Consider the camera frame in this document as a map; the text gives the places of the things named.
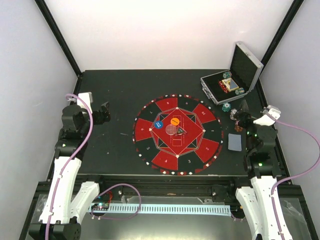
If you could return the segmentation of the grey white chip stack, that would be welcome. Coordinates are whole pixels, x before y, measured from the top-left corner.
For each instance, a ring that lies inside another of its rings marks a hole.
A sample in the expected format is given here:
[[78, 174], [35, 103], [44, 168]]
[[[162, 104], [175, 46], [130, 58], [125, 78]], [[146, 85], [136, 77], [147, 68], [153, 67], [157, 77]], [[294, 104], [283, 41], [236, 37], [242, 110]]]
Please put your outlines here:
[[230, 119], [231, 120], [233, 120], [233, 121], [235, 121], [236, 120], [236, 118], [235, 118], [235, 114], [237, 113], [237, 109], [232, 109], [231, 111], [230, 111]]

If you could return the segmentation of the brown chip stack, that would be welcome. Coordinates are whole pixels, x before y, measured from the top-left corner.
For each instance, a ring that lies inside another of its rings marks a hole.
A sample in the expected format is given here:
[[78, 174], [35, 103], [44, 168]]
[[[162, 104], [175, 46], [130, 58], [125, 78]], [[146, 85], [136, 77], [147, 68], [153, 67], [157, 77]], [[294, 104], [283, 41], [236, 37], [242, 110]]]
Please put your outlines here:
[[237, 132], [242, 132], [243, 131], [243, 128], [241, 126], [238, 126], [238, 125], [235, 125], [234, 126], [234, 129], [237, 131]]

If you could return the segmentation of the blue small blind button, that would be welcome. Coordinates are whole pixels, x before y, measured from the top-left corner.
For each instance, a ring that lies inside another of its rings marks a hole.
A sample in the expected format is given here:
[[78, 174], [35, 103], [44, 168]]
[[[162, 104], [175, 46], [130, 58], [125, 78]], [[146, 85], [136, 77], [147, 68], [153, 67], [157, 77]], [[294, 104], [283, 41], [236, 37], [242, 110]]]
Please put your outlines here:
[[154, 127], [156, 129], [161, 129], [162, 127], [164, 126], [163, 122], [160, 121], [160, 120], [157, 120], [155, 123], [154, 123]]

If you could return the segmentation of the black triangular marker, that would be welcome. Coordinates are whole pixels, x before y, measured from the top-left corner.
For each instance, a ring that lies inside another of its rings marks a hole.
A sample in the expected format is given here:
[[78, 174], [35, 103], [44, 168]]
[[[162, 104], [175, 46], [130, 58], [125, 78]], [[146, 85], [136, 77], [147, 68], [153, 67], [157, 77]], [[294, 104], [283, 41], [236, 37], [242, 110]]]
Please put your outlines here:
[[186, 133], [187, 133], [187, 131], [185, 129], [183, 129], [181, 126], [178, 126], [175, 135], [176, 136], [181, 136], [181, 135], [184, 135]]

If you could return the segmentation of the clear round dealer button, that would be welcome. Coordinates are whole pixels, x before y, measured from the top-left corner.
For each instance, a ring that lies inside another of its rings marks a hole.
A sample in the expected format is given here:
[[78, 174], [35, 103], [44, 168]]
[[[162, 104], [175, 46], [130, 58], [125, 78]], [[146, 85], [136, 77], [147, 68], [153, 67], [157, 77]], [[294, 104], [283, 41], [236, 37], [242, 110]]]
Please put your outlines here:
[[166, 127], [165, 127], [165, 132], [172, 136], [172, 135], [176, 135], [177, 134], [177, 126], [173, 125], [173, 124], [168, 124]]

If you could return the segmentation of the orange big blind button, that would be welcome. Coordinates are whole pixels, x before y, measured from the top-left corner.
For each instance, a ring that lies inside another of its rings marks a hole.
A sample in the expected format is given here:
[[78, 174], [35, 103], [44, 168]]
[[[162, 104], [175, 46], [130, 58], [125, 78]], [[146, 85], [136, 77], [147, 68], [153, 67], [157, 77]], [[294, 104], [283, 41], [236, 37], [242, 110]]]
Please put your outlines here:
[[180, 120], [177, 118], [177, 117], [173, 117], [171, 120], [170, 120], [170, 124], [171, 125], [174, 125], [174, 126], [178, 126], [180, 124]]

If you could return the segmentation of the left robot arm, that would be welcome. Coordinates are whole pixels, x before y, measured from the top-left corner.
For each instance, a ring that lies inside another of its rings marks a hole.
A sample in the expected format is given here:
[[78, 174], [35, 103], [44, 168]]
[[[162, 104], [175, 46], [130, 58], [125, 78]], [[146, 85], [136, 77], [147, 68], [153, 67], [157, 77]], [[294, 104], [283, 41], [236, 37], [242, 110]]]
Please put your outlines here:
[[81, 223], [92, 201], [103, 199], [106, 185], [85, 181], [73, 196], [76, 177], [94, 125], [111, 119], [109, 102], [98, 110], [87, 110], [90, 105], [80, 102], [62, 110], [62, 128], [54, 147], [54, 170], [49, 194], [37, 223], [32, 223], [28, 234], [34, 240], [78, 240]]

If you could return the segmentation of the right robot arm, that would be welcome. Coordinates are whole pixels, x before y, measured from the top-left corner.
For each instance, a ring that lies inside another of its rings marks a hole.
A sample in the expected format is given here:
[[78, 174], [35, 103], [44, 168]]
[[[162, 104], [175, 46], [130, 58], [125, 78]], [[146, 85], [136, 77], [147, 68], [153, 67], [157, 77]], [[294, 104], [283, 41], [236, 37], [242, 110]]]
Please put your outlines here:
[[270, 152], [276, 146], [278, 131], [273, 124], [281, 111], [269, 105], [254, 117], [246, 100], [234, 114], [235, 125], [245, 130], [244, 168], [250, 186], [234, 184], [227, 189], [228, 198], [239, 202], [254, 240], [291, 240], [277, 187], [278, 165]]

